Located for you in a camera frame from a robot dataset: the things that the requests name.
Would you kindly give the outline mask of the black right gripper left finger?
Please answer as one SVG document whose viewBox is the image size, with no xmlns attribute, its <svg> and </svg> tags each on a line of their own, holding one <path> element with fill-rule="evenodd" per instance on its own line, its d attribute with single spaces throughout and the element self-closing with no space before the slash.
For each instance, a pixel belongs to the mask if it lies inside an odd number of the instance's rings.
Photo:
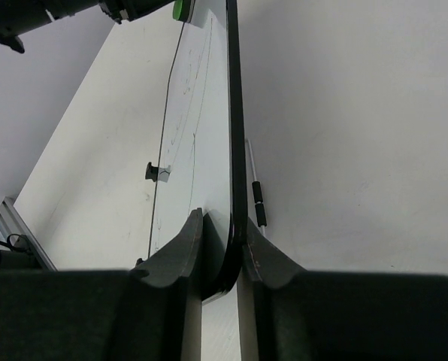
<svg viewBox="0 0 448 361">
<path fill-rule="evenodd" d="M 129 271 L 0 270 L 0 360 L 198 360 L 203 214 Z"/>
</svg>

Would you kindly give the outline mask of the green bone-shaped whiteboard eraser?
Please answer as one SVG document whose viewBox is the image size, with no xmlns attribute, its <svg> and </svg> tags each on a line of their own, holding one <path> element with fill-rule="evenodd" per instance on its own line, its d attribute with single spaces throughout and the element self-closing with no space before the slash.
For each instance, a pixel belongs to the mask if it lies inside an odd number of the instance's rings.
<svg viewBox="0 0 448 361">
<path fill-rule="evenodd" d="M 175 0 L 173 18 L 182 23 L 190 23 L 195 6 L 195 0 Z"/>
</svg>

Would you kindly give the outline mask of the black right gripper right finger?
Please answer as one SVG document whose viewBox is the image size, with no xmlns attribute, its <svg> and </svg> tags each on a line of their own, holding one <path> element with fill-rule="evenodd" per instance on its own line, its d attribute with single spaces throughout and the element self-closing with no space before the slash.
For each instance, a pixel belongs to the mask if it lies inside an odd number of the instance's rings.
<svg viewBox="0 0 448 361">
<path fill-rule="evenodd" d="M 448 276 L 309 271 L 249 224 L 244 360 L 448 360 Z"/>
</svg>

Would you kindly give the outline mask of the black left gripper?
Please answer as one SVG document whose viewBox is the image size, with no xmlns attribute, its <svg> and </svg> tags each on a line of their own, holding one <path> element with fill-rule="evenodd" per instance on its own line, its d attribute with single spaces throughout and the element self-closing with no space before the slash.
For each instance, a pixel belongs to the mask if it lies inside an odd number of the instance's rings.
<svg viewBox="0 0 448 361">
<path fill-rule="evenodd" d="M 167 0 L 0 0 L 0 44 L 17 53 L 19 36 L 66 17 L 100 7 L 115 23 L 134 21 L 166 6 Z"/>
</svg>

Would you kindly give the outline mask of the whiteboard with rabbit drawing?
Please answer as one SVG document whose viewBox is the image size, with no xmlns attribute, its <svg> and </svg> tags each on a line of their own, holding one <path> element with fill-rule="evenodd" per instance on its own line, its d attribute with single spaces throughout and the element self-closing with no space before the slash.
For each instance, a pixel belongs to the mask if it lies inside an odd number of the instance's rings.
<svg viewBox="0 0 448 361">
<path fill-rule="evenodd" d="M 247 175 L 238 4 L 195 1 L 166 89 L 149 252 L 201 209 L 205 301 L 227 293 L 247 234 Z"/>
</svg>

